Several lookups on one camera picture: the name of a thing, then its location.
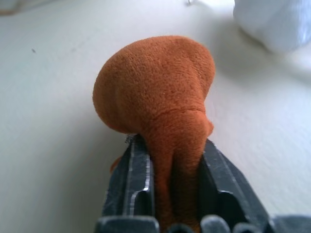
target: orange fleece fabric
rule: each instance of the orange fleece fabric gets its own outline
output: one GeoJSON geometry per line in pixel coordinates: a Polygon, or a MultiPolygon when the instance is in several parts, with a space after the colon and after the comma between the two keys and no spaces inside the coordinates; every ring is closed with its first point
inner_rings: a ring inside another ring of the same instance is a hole
{"type": "Polygon", "coordinates": [[[213,58],[203,45],[183,36],[158,36],[114,54],[94,85],[101,120],[146,142],[162,232],[177,222],[200,231],[197,171],[213,131],[204,101],[214,75],[213,58]]]}

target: white table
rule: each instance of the white table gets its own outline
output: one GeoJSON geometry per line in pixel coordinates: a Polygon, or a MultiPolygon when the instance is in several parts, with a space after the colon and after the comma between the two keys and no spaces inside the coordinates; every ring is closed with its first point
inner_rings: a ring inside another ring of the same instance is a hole
{"type": "Polygon", "coordinates": [[[94,111],[95,78],[121,47],[169,34],[215,58],[210,139],[270,214],[311,214],[311,48],[278,58],[238,30],[232,0],[186,2],[62,0],[0,17],[1,233],[92,232],[126,148],[94,111]]]}

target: black clamp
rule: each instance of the black clamp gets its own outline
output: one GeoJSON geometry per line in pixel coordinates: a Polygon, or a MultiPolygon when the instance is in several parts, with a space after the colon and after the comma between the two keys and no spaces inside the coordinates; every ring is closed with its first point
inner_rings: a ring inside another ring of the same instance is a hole
{"type": "MultiPolygon", "coordinates": [[[[244,175],[207,140],[199,167],[202,233],[311,233],[311,216],[270,218],[244,175]]],[[[182,224],[168,233],[192,233],[182,224]]],[[[110,178],[95,233],[160,233],[155,219],[153,165],[135,135],[110,178]]]]}

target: plush toy body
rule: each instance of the plush toy body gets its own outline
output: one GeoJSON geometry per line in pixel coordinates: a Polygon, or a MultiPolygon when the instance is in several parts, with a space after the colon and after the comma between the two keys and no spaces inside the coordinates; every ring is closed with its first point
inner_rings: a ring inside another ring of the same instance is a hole
{"type": "Polygon", "coordinates": [[[214,73],[203,45],[182,36],[159,36],[114,54],[95,82],[93,101],[102,121],[146,141],[162,231],[176,222],[199,230],[197,169],[213,130],[204,101],[214,73]]]}

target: white fabric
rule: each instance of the white fabric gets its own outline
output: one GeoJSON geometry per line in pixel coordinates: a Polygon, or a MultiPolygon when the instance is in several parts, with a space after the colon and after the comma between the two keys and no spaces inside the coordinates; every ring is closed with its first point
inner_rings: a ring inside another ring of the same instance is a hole
{"type": "Polygon", "coordinates": [[[234,19],[275,53],[311,41],[311,0],[235,0],[234,19]]]}

